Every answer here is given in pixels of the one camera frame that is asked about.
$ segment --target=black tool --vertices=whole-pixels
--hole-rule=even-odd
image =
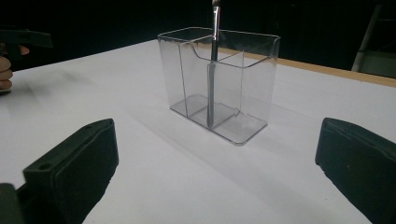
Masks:
[[[339,119],[322,122],[315,162],[373,223],[396,223],[396,144]]]
[[[7,56],[10,60],[20,60],[20,45],[29,44],[37,47],[53,48],[50,34],[26,29],[18,29],[14,26],[0,26],[0,43],[6,45]]]
[[[18,190],[0,184],[0,223],[81,224],[118,164],[113,120],[86,125],[26,167]]]
[[[207,75],[207,115],[206,124],[208,128],[213,127],[215,119],[215,69],[218,61],[219,51],[219,19],[220,19],[220,0],[213,0],[213,35],[212,52]]]

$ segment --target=white table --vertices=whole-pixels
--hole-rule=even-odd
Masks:
[[[370,223],[315,165],[325,117],[396,142],[396,88],[279,64],[269,126],[237,147],[168,108],[157,40],[16,72],[0,182],[112,118],[120,165],[84,223]]]

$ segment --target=hand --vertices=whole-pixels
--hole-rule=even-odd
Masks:
[[[7,53],[3,44],[0,44],[0,48],[3,50],[3,52]],[[21,55],[29,53],[29,49],[24,46],[20,46],[20,49]],[[10,67],[11,62],[9,59],[0,56],[0,90],[8,90],[12,86],[12,82],[10,81],[12,78],[12,71]]]

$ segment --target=dark wall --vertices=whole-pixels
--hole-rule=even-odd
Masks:
[[[375,2],[221,2],[220,29],[281,36],[279,57],[350,70]],[[211,27],[211,1],[13,0],[0,24],[52,34],[54,49],[30,47],[13,69],[57,63],[155,39],[189,26]]]

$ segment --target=transparent box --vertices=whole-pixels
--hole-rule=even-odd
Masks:
[[[268,124],[280,37],[190,27],[158,35],[170,108],[236,145]]]

